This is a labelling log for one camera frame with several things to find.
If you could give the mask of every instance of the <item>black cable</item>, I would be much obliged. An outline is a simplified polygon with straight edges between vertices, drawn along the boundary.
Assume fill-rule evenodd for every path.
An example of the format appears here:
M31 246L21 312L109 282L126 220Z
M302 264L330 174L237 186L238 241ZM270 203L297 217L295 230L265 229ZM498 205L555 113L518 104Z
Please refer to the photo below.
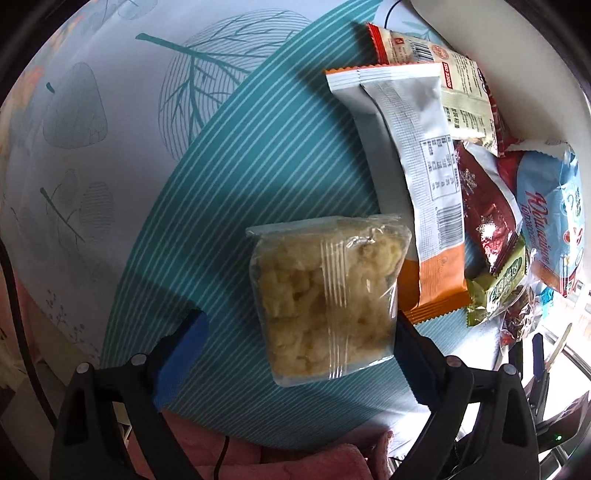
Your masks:
M228 445L230 445L230 437L226 435L226 439L223 442L222 453L220 453L220 456L217 459L216 467L213 469L213 480L220 480L220 468L222 467L226 452L228 451Z
M22 325L21 308L18 304L17 282L14 280L14 272L12 270L12 264L10 263L10 257L8 256L8 251L6 250L6 246L4 245L4 242L2 242L2 239L0 239L0 264L2 264L2 272L4 273L4 280L6 282L12 322L14 323L14 331L17 334L18 349L21 352L22 362L25 364L29 382L31 382L37 401L39 402L39 405L41 405L47 420L49 420L49 423L55 430L57 424L56 414L53 413L53 409L45 395L43 386L41 386L41 382L37 376L37 370L35 370L35 365L31 358L31 352L25 335L25 328Z

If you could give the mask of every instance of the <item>clear plastic bag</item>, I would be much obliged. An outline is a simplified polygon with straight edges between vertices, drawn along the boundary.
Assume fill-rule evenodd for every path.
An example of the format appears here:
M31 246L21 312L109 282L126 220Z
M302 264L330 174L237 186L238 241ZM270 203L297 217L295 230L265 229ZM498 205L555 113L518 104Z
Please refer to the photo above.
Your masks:
M534 287L539 280L534 275L531 266L537 255L536 250L532 249L527 265L527 274L498 309L503 320L499 337L501 347L520 342L536 328L534 318L538 300Z
M247 229L250 275L275 382L329 380L392 358L396 280L411 232L396 215Z

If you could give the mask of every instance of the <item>tablecloth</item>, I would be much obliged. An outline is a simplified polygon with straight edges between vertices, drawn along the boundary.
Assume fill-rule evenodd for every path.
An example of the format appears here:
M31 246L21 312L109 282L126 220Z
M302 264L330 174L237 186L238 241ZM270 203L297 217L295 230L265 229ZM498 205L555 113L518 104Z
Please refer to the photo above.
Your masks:
M209 341L171 409L207 428L314 449L424 418L395 361L275 385L248 280L246 227L378 211L323 73L376 61L376 12L438 40L400 1L93 0L2 107L0 227L31 297L106 367L206 311ZM473 361L492 363L494 329L469 333L463 310L418 329L444 353L476 335Z

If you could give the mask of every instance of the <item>green candy wrapper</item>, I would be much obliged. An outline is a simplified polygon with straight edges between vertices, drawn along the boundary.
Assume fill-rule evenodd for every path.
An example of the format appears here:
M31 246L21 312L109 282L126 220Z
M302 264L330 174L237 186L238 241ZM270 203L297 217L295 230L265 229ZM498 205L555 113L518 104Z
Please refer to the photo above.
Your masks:
M469 327L491 318L501 302L506 300L525 275L525 241L520 236L499 275L493 277L487 270L474 280L467 280L472 302L467 307L466 323Z

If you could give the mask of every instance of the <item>blue and white package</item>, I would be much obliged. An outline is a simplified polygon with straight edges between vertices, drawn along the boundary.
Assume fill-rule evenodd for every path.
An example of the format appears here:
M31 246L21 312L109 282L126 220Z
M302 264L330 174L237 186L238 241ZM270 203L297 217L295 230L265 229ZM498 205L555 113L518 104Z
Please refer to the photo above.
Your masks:
M563 296L576 282L583 257L584 210L577 157L565 142L526 140L517 171L517 202L528 249L537 250L534 275Z

